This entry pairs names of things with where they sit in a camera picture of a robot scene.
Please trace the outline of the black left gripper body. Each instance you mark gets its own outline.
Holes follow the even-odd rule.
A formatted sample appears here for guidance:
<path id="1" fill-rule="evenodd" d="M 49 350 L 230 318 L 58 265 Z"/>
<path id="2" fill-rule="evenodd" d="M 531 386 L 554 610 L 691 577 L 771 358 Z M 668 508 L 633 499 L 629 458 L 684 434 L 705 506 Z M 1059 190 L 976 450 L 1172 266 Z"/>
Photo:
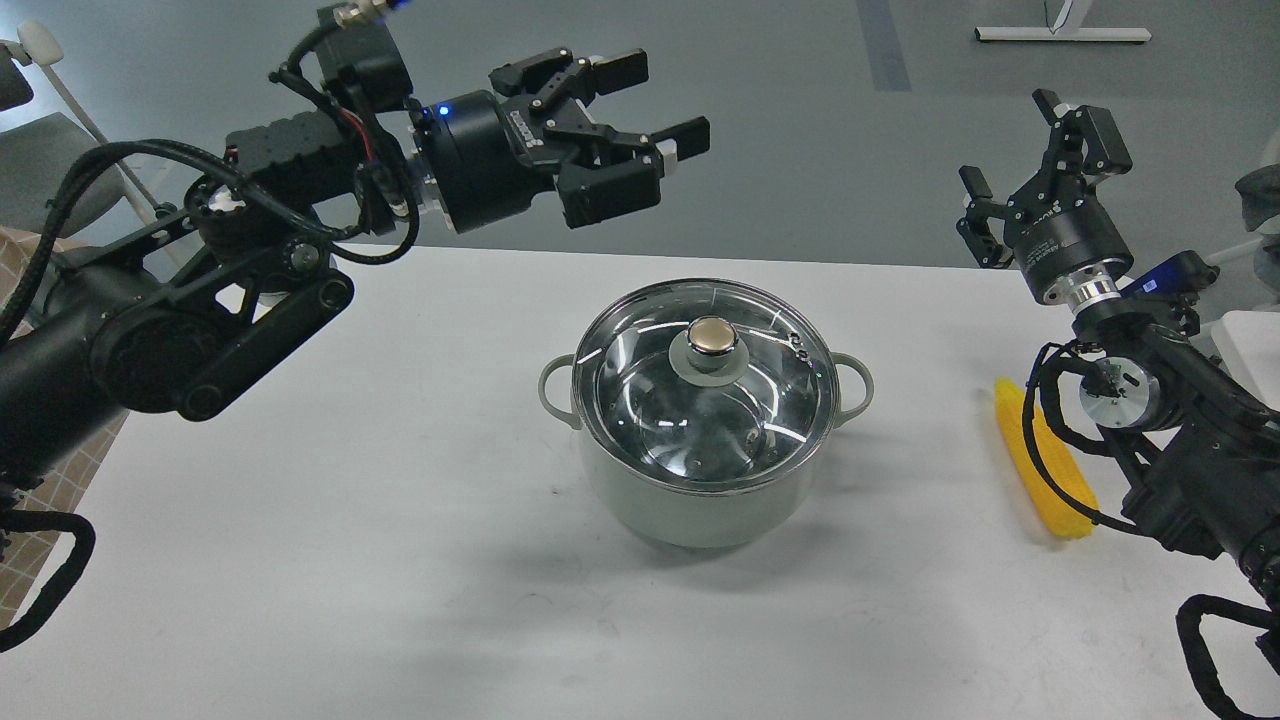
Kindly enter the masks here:
<path id="1" fill-rule="evenodd" d="M 520 161 L 522 145 L 497 96 L 479 90 L 424 105 L 415 142 L 460 234 L 527 211 L 547 178 Z"/>

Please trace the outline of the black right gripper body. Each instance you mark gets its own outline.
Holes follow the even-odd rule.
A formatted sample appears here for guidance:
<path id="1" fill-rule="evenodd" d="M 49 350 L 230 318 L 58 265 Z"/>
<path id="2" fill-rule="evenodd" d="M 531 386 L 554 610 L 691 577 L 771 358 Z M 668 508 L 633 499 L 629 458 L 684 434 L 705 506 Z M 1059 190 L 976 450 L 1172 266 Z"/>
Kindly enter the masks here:
<path id="1" fill-rule="evenodd" d="M 1055 284 L 1083 268 L 1102 266 L 1112 278 L 1132 269 L 1133 254 L 1094 191 L 1053 201 L 1014 195 L 1010 201 L 1005 243 L 1039 305 L 1061 304 L 1050 297 Z"/>

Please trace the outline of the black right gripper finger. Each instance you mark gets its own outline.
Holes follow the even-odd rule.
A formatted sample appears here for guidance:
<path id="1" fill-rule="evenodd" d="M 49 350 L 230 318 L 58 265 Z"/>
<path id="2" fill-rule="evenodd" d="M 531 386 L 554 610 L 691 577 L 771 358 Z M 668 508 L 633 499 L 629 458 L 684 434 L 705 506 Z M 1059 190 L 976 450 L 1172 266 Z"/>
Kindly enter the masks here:
<path id="1" fill-rule="evenodd" d="M 956 223 L 957 233 L 965 241 L 979 268 L 1007 269 L 1014 254 L 1010 247 L 998 241 L 989 228 L 989 220 L 1016 220 L 1019 208 L 1012 200 L 997 202 L 978 167 L 964 165 L 957 170 L 965 190 L 965 214 Z"/>
<path id="2" fill-rule="evenodd" d="M 1082 204 L 1096 196 L 1096 186 L 1132 170 L 1134 163 L 1112 113 L 1093 105 L 1071 105 L 1047 88 L 1032 94 L 1050 126 L 1050 138 L 1032 197 L 1042 204 Z"/>

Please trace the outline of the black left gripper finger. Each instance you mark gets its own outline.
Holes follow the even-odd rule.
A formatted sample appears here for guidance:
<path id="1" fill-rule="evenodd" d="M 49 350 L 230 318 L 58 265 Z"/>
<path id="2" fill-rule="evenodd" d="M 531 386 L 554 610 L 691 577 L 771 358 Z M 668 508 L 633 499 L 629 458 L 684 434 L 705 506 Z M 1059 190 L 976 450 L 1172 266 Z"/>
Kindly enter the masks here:
<path id="1" fill-rule="evenodd" d="M 570 120 L 548 120 L 545 131 L 548 145 L 564 151 L 556 191 L 573 229 L 654 208 L 662 200 L 660 182 L 681 161 L 710 149 L 705 117 L 650 133 Z"/>
<path id="2" fill-rule="evenodd" d="M 649 56 L 640 47 L 608 58 L 576 56 L 567 47 L 553 47 L 497 67 L 488 78 L 502 97 L 524 104 L 535 120 L 547 120 L 566 102 L 588 105 L 648 82 Z"/>

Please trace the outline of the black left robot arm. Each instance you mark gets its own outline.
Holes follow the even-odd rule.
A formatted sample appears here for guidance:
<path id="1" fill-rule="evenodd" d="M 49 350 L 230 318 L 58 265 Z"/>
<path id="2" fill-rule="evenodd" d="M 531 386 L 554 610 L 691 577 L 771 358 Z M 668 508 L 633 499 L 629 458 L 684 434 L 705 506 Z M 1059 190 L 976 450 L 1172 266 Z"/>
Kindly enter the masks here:
<path id="1" fill-rule="evenodd" d="M 35 635 L 82 578 L 83 516 L 20 498 L 124 411 L 216 416 L 355 297 L 343 259 L 379 266 L 416 243 L 422 211 L 456 233 L 556 192 L 571 228 L 655 206 L 660 182 L 710 147 L 705 117 L 630 133 L 590 118 L 649 78 L 648 56 L 567 47 L 497 67 L 490 88 L 425 105 L 385 27 L 397 1 L 343 1 L 269 76 L 311 111 L 234 132 L 214 155 L 166 138 L 99 145 L 47 201 L 3 307 L 3 536 L 73 539 L 3 648 Z M 55 250 L 93 183 L 127 158 L 197 172 L 178 209 L 104 247 Z"/>

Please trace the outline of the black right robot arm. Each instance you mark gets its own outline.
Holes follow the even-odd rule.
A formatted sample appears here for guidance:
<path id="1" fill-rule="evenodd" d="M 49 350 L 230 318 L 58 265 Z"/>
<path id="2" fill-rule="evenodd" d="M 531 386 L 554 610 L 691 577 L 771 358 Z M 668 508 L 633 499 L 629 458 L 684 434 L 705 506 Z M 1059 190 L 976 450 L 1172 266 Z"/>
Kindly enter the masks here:
<path id="1" fill-rule="evenodd" d="M 1047 88 L 1032 97 L 1050 128 L 1038 169 L 998 199 L 979 168 L 963 167 L 956 224 L 980 266 L 1015 266 L 1038 304 L 1073 315 L 1073 338 L 1033 361 L 1018 428 L 1038 478 L 1088 521 L 1171 552 L 1231 557 L 1263 606 L 1196 594 L 1175 624 L 1203 706 L 1242 719 L 1201 624 L 1216 616 L 1257 629 L 1260 652 L 1277 664 L 1277 410 L 1192 342 L 1216 265 L 1183 251 L 1128 278 L 1134 258 L 1097 195 L 1133 167 L 1112 113 Z M 1117 464 L 1129 484 L 1119 518 L 1056 482 L 1034 437 L 1036 410 L 1064 443 Z"/>

